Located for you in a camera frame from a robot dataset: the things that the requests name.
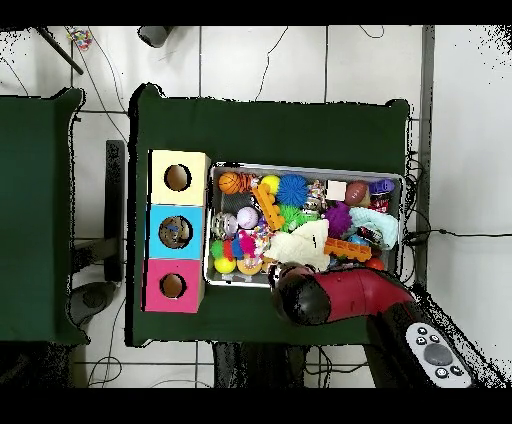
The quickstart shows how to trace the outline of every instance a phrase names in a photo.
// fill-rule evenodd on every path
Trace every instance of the blue spiky ball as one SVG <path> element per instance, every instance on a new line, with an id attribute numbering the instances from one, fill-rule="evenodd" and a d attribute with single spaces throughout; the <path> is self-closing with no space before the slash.
<path id="1" fill-rule="evenodd" d="M 285 205 L 300 208 L 308 198 L 308 185 L 300 175 L 283 175 L 277 189 L 277 200 Z"/>

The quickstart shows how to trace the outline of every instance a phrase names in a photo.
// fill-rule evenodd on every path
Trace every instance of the green table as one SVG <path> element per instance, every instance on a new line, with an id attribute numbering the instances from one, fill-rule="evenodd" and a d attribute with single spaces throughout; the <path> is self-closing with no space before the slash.
<path id="1" fill-rule="evenodd" d="M 364 318 L 322 327 L 292 327 L 277 317 L 270 291 L 260 288 L 207 286 L 197 314 L 142 312 L 147 152 L 201 151 L 212 162 L 403 175 L 409 116 L 405 100 L 373 106 L 166 99 L 149 84 L 136 90 L 129 112 L 128 259 L 134 267 L 127 276 L 128 345 L 141 345 L 148 339 L 367 343 Z"/>

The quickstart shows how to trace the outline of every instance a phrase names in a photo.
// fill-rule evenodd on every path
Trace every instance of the red ball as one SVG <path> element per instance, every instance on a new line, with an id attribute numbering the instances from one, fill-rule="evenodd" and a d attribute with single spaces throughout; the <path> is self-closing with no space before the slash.
<path id="1" fill-rule="evenodd" d="M 345 204 L 355 206 L 361 203 L 364 199 L 368 185 L 362 181 L 353 181 L 347 185 L 345 191 Z"/>
<path id="2" fill-rule="evenodd" d="M 382 262 L 379 258 L 371 258 L 368 259 L 365 263 L 367 268 L 373 268 L 379 271 L 384 271 L 384 262 Z"/>

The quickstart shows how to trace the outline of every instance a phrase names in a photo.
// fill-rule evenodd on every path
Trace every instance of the blue box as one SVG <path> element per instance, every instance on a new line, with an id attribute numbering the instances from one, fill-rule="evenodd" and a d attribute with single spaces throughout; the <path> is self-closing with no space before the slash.
<path id="1" fill-rule="evenodd" d="M 170 248 L 159 237 L 160 224 L 169 217 L 182 216 L 192 227 L 192 238 L 183 248 Z M 202 259 L 204 208 L 198 206 L 151 205 L 149 212 L 149 257 L 152 259 Z"/>

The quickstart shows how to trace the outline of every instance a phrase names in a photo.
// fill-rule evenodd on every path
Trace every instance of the purple ball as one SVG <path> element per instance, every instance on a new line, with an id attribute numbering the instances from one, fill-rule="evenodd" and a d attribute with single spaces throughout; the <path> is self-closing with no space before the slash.
<path id="1" fill-rule="evenodd" d="M 339 239 L 352 225 L 350 208 L 343 202 L 336 202 L 336 206 L 327 209 L 325 219 L 329 221 L 329 237 Z"/>

